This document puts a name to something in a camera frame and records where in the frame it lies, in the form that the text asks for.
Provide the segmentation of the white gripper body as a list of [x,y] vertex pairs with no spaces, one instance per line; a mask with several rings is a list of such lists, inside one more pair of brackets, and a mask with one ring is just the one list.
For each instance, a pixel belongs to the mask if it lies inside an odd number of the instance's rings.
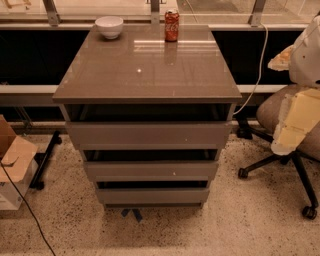
[[299,85],[320,86],[320,16],[295,40],[289,63],[290,80]]

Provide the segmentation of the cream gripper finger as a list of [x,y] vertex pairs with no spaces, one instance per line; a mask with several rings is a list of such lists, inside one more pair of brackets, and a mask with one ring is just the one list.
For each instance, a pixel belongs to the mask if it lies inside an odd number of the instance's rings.
[[320,91],[307,89],[286,94],[280,105],[278,124],[271,150],[280,156],[295,151],[307,134],[320,122]]
[[275,71],[288,70],[292,49],[292,45],[286,47],[284,50],[282,50],[279,54],[277,54],[274,58],[272,58],[269,61],[267,67]]

